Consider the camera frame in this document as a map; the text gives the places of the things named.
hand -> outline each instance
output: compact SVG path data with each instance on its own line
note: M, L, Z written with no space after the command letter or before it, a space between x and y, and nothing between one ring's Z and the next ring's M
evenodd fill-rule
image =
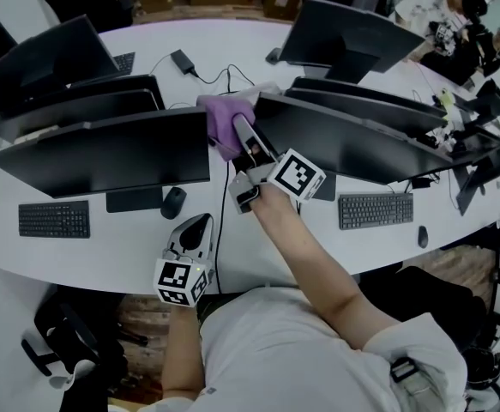
M250 202L256 214L282 214L295 212L290 197L274 185L260 185L259 197Z

purple cloth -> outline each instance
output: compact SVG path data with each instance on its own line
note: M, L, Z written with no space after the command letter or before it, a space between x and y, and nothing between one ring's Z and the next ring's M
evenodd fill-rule
M247 100L210 95L198 96L196 104L206 107L208 136L217 145L223 160L231 161L238 157L244 149L232 126L232 119L241 113L253 125L256 122L253 105Z

strap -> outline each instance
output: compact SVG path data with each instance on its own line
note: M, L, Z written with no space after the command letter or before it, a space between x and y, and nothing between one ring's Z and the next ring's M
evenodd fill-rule
M408 398L412 412L436 412L445 410L443 400L431 380L418 368L412 359L403 357L391 367L391 377Z

black cable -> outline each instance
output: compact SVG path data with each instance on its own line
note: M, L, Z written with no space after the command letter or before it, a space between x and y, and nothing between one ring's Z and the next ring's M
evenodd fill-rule
M418 93L417 90L415 90L415 89L412 88L412 92L413 92L413 100L416 100L415 99L415 95L417 95L418 98L419 98L419 102L423 102L423 100L421 99L421 96L419 95L419 93Z
M435 93L435 89L429 84L429 80L427 79L427 77L425 76L425 73L423 72L423 70L421 69L421 67L419 66L419 64L417 63L414 63L417 68L419 69L419 71L421 72L421 75L423 75L423 79L425 79L425 82L427 83L427 85L429 86L429 88L431 89L431 92L432 92L432 95L433 96L436 96L437 94Z
M171 55L171 53L168 53L167 55L165 55L164 57L162 57L161 59L158 60L158 63L156 63L153 67L153 69L148 72L149 75L152 75L153 72L156 70L156 68L158 67L158 64L160 64L162 61L164 61L166 58L168 58L169 56Z
M211 81L211 82L208 82L208 81L203 80L203 79L202 79L202 78L201 78L201 77L200 77L200 76L196 73L196 71L195 71L195 70L191 71L190 73L191 73L191 75L194 75L195 77L197 77L197 78L198 78L200 81L202 81L204 84L207 84L207 85L212 85L212 84L215 84L215 83L219 80L219 78L221 78L221 75L223 75L223 72L225 72L225 71L227 71L227 70L228 70L228 68L223 69L221 72L219 72L219 74L217 75L217 77L216 77L213 81Z
M170 108L174 107L174 106L180 106L180 105L184 105L184 106L192 106L191 104L187 104L186 102L176 102L175 104L171 104L170 106L167 107L167 109L169 110Z
M251 80L248 76L246 76L246 75L244 74L244 72L238 68L238 66L237 66L237 65L235 65L235 64L229 64L229 65L227 66L227 68L229 68L229 67L231 67L231 66L232 66L232 67L234 67L236 70L238 70L238 71L240 72L240 75L242 75L242 76L244 77L244 79L245 79L247 82L249 82L249 83L250 83L252 86L254 86L254 87L256 86L256 84L255 84L255 83L254 83L254 82L253 82L253 81L252 81L252 80Z
M215 246L215 274L217 275L217 290L219 294L223 294L221 291L221 283L219 279L219 264L217 263L217 258L219 256L219 243L221 241L221 234L223 232L223 216L225 215L225 197L226 188L229 185L229 164L226 163L226 178L225 178L225 188L223 189L223 202L221 204L221 218L219 222L219 233L217 235L217 245Z
M451 178L452 171L451 169L448 170L448 188L449 188L449 201L452 202L452 206L454 207L455 210L460 210L457 206L455 206L454 199L452 198L452 178Z

power adapter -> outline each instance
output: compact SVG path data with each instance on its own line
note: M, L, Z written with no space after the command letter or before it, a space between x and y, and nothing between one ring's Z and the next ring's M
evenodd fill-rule
M198 77L198 74L195 70L195 65L192 63L192 61L189 60L189 57L187 57L181 49L172 53L172 60L175 65L177 65L179 70L181 70L181 73L183 73L183 75L191 73L191 75Z

